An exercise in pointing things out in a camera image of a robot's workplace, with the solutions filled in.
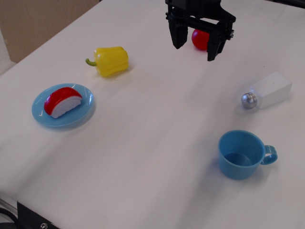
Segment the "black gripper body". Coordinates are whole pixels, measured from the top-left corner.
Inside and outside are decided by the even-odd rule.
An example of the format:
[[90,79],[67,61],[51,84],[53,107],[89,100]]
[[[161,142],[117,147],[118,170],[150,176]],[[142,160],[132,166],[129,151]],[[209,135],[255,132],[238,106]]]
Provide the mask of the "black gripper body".
[[219,0],[167,0],[166,19],[207,33],[223,34],[226,40],[234,35],[236,17],[221,7]]

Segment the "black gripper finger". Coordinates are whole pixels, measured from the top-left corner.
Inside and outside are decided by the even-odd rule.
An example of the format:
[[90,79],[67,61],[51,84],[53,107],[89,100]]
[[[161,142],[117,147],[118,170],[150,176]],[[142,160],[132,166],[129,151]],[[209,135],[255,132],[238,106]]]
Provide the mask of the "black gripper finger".
[[210,33],[209,41],[207,45],[207,60],[213,61],[216,56],[222,52],[226,38],[223,34]]
[[188,27],[183,23],[169,20],[169,30],[174,47],[180,49],[187,42]]

